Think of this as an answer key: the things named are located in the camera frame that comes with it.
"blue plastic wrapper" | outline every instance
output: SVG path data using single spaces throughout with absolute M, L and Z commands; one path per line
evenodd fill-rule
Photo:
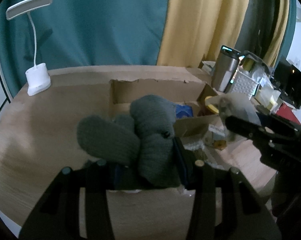
M 181 119 L 183 117 L 193 117 L 193 109 L 191 106 L 176 105 L 176 118 Z

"table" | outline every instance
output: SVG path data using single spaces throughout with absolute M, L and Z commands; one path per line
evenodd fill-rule
M 91 159 L 77 144 L 76 125 L 89 114 L 107 115 L 102 105 L 111 79 L 210 82 L 200 69 L 169 66 L 87 66 L 52 70 L 50 75 L 48 90 L 29 97 L 26 84 L 0 121 L 0 210 L 19 225 L 63 167 L 80 169 Z M 218 155 L 241 168 L 255 188 L 275 173 L 259 163 L 260 153 L 250 141 Z M 107 198 L 116 239 L 186 236 L 194 196 L 169 188 L 108 192 Z

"white desk lamp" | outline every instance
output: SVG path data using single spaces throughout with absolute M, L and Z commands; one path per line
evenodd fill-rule
M 36 53 L 37 53 L 37 40 L 36 40 L 36 30 L 34 22 L 30 16 L 30 12 L 47 5 L 50 5 L 52 0 L 23 0 L 19 3 L 10 6 L 6 11 L 7 20 L 14 19 L 18 15 L 27 13 L 30 23 L 34 30 L 35 38 L 35 54 L 34 54 L 34 66 L 26 71 L 26 78 L 28 82 L 28 95 L 33 96 L 41 91 L 46 90 L 51 85 L 50 76 L 47 72 L 47 67 L 45 63 L 36 65 Z

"gray plush toy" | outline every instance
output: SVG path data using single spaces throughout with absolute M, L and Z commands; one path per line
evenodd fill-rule
M 130 185 L 127 189 L 132 189 L 132 181 L 140 181 L 134 176 L 155 187 L 177 187 L 180 180 L 172 150 L 175 120 L 174 103 L 147 95 L 131 103 L 130 115 L 118 115 L 114 122 L 96 115 L 84 118 L 77 127 L 77 140 L 89 155 L 129 167 L 125 172 L 129 176 L 123 176 L 131 180 L 123 183 Z

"open cardboard box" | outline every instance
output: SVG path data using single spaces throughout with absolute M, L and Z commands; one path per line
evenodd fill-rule
M 178 119 L 174 124 L 175 135 L 178 137 L 204 135 L 209 124 L 220 123 L 217 115 L 197 117 L 202 105 L 205 104 L 205 98 L 217 95 L 205 82 L 155 79 L 138 79 L 132 82 L 111 80 L 110 89 L 109 115 L 112 118 L 117 114 L 128 114 L 132 101 L 154 94 L 179 105 L 192 107 L 194 117 Z

